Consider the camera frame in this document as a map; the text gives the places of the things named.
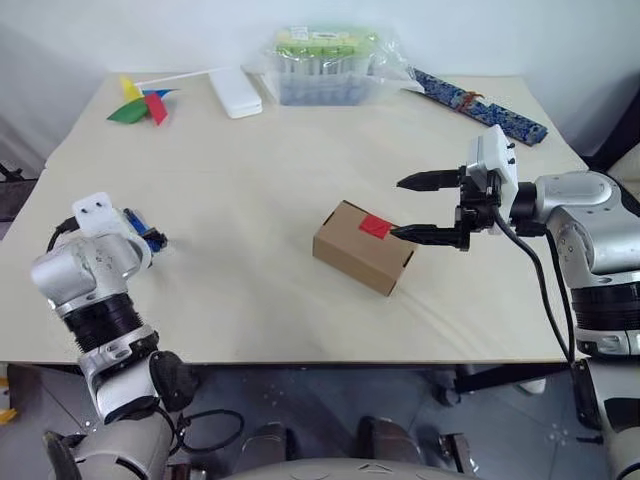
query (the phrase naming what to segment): clear plastic bag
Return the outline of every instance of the clear plastic bag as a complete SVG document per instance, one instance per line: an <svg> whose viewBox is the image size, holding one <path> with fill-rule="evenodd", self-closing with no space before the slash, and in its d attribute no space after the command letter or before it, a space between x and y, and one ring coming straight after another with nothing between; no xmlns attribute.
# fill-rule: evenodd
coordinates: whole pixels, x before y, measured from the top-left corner
<svg viewBox="0 0 640 480"><path fill-rule="evenodd" d="M360 105L399 89L423 91L396 40L354 27L281 29L264 80L282 105Z"/></svg>

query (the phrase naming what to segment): blue cloth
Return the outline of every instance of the blue cloth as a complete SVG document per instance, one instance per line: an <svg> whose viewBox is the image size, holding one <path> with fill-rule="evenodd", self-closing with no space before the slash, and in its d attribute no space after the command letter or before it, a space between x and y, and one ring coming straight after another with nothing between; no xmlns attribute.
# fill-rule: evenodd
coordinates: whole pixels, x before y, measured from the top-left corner
<svg viewBox="0 0 640 480"><path fill-rule="evenodd" d="M535 145L540 143L548 133L547 127L527 117L495 103L487 106L472 98L472 92L467 92L420 70L414 69L414 72L417 82L424 88L425 96L485 125L498 124L508 137L520 140L527 145Z"/></svg>

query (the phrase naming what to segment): wall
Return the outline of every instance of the wall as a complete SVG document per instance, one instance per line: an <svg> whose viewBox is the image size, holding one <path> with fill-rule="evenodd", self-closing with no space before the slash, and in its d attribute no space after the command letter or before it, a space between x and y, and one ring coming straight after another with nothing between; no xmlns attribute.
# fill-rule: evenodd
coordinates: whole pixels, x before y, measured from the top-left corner
<svg viewBox="0 0 640 480"><path fill-rule="evenodd" d="M435 74L523 75L579 152L638 85L638 0L0 0L0 124L41 157L107 71L250 61L283 24L389 25Z"/></svg>

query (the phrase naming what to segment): beige tabletop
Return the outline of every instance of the beige tabletop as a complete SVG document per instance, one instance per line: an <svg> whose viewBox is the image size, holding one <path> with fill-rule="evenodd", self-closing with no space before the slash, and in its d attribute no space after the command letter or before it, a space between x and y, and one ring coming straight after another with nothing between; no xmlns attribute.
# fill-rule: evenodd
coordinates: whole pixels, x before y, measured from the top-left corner
<svg viewBox="0 0 640 480"><path fill-rule="evenodd" d="M448 80L549 128L539 145L516 142L520 180L585 168L520 78ZM130 295L161 348L187 361L562 360L533 268L504 236L474 235L468 253L419 247L389 298L311 256L314 233L343 199L396 224L452 225L457 190L394 185L464 164L486 127L409 92L357 108L266 101L262 114L230 120L207 77L165 86L179 90L166 97L163 125L120 125L105 120L122 104L109 76L49 158L0 246L0 360L77 357L29 269L71 204L97 191L167 234ZM561 320L545 244L531 244Z"/></svg>

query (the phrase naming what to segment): cardboard box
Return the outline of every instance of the cardboard box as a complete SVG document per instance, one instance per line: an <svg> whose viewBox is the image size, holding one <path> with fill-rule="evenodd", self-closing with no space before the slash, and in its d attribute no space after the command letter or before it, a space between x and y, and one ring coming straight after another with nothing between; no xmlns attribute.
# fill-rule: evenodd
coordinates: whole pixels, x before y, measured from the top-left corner
<svg viewBox="0 0 640 480"><path fill-rule="evenodd" d="M313 256L388 296L416 249L393 226L342 201L313 237Z"/></svg>

